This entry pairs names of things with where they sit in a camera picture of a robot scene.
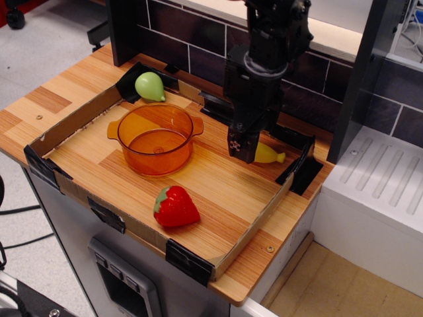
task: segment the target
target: button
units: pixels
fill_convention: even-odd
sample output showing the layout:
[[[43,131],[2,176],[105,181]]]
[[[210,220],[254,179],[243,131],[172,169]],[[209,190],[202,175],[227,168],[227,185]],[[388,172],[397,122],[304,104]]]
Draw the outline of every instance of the button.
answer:
[[[128,283],[129,287],[131,287],[135,292],[139,293],[138,284],[135,283],[130,277],[126,277],[126,282]]]
[[[112,274],[114,276],[116,276],[118,279],[120,279],[120,280],[124,279],[122,272],[116,266],[114,266],[113,264],[110,264],[110,270],[111,270]]]
[[[97,253],[95,254],[95,260],[97,261],[98,264],[107,268],[106,260],[102,256],[98,255]]]

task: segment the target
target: cardboard tray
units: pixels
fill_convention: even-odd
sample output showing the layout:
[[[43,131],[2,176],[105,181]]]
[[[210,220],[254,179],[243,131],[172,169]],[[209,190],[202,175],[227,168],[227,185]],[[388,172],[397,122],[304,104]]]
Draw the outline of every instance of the cardboard tray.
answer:
[[[145,71],[161,76],[167,102],[204,121],[203,135],[194,138],[190,162],[170,176],[136,174],[126,165],[120,145],[106,137],[109,122],[145,103],[133,88]],[[231,158],[227,127],[200,112],[204,103],[200,93],[138,63],[114,86],[27,145],[24,153],[35,175],[207,285],[223,275],[283,200],[314,143],[295,148],[264,136],[263,142],[287,153],[284,164],[245,164]],[[278,184],[275,179],[281,172]],[[201,214],[199,223],[166,229],[155,222],[155,197],[173,184],[187,189]]]

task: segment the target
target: green pear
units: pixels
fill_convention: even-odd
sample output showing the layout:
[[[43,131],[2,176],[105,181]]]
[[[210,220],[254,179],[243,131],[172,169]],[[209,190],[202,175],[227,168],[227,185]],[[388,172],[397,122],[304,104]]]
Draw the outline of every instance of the green pear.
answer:
[[[141,74],[135,81],[135,89],[138,94],[154,101],[165,101],[163,82],[158,74],[148,71]]]

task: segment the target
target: red strawberry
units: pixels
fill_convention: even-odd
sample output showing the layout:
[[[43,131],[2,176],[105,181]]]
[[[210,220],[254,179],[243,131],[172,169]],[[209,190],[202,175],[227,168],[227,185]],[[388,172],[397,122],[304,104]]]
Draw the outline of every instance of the red strawberry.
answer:
[[[169,186],[157,196],[154,218],[164,227],[177,227],[199,221],[200,214],[184,188]]]

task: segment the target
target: screw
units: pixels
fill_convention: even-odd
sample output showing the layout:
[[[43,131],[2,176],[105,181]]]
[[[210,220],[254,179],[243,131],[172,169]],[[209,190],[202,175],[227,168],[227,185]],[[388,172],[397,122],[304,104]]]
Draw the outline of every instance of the screw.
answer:
[[[53,309],[49,314],[48,317],[59,317],[60,311],[58,309]]]

